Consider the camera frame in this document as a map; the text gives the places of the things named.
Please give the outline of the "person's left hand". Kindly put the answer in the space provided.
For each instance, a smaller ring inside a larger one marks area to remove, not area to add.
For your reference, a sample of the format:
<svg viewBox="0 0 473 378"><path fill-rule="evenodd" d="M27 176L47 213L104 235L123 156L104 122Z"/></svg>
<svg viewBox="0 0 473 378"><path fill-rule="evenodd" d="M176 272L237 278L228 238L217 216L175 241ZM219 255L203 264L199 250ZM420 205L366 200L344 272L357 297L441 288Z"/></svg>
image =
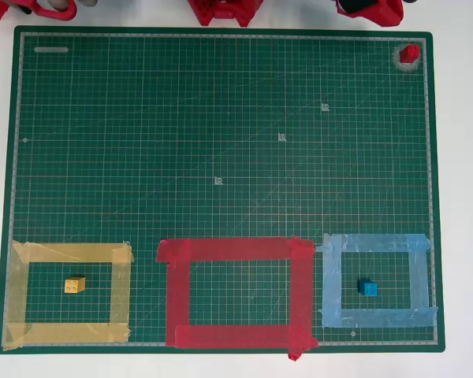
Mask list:
<svg viewBox="0 0 473 378"><path fill-rule="evenodd" d="M98 0L78 0L78 2L87 7L96 6ZM67 10L69 7L70 0L48 0L48 3L58 11Z"/></svg>

